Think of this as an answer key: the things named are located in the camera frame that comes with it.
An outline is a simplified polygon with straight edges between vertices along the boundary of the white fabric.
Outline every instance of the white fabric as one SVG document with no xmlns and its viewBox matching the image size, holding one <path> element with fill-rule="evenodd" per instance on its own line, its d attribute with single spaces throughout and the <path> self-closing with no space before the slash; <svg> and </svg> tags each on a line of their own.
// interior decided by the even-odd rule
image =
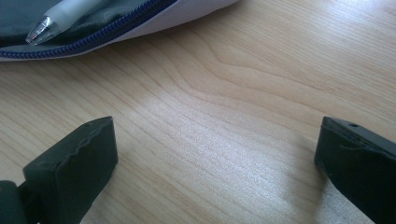
<svg viewBox="0 0 396 224">
<path fill-rule="evenodd" d="M 151 20 L 136 27 L 113 42 L 155 33 L 184 22 L 193 21 L 238 0 L 179 0 Z"/>
</svg>

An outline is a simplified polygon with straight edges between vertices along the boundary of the pencil case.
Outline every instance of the pencil case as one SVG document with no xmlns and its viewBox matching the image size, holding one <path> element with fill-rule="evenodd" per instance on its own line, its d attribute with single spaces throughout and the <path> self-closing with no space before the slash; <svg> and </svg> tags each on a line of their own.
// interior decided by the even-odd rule
<svg viewBox="0 0 396 224">
<path fill-rule="evenodd" d="M 58 1 L 0 0 L 0 62 L 71 57 L 193 21 L 238 0 L 109 0 L 50 41 L 25 37 Z"/>
</svg>

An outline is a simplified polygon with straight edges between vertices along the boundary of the black clamp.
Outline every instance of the black clamp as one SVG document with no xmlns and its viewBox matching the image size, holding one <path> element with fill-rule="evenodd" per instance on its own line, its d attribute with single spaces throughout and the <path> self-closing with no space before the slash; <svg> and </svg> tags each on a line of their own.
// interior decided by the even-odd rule
<svg viewBox="0 0 396 224">
<path fill-rule="evenodd" d="M 342 119 L 322 122 L 315 164 L 375 223 L 396 223 L 396 144 Z"/>
<path fill-rule="evenodd" d="M 111 117 L 87 122 L 23 168 L 26 181 L 0 181 L 0 224 L 76 224 L 118 162 Z"/>
</svg>

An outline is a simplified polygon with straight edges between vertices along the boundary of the wood grain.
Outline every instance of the wood grain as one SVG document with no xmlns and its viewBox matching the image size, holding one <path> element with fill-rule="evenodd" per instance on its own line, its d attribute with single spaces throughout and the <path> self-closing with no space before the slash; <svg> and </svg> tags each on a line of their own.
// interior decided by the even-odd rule
<svg viewBox="0 0 396 224">
<path fill-rule="evenodd" d="M 396 3 L 243 0 L 61 60 L 0 63 L 0 179 L 113 116 L 83 223 L 371 223 L 313 163 L 321 119 L 396 141 Z"/>
</svg>

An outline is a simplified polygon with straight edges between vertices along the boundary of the black plastic piece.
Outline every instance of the black plastic piece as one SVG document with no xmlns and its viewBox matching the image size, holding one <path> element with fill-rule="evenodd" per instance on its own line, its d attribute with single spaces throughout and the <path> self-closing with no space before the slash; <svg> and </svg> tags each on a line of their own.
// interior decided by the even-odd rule
<svg viewBox="0 0 396 224">
<path fill-rule="evenodd" d="M 22 204 L 27 223 L 76 224 L 105 187 L 118 162 L 111 117 L 85 123 L 23 168 L 26 181 L 7 191 L 9 201 Z M 26 222 L 5 213 L 0 201 L 0 224 Z M 15 214 L 21 207 L 13 208 Z"/>
<path fill-rule="evenodd" d="M 20 194 L 11 181 L 0 181 L 0 223 L 27 224 Z"/>
<path fill-rule="evenodd" d="M 322 122 L 315 164 L 375 223 L 396 223 L 396 144 L 342 119 Z"/>
</svg>

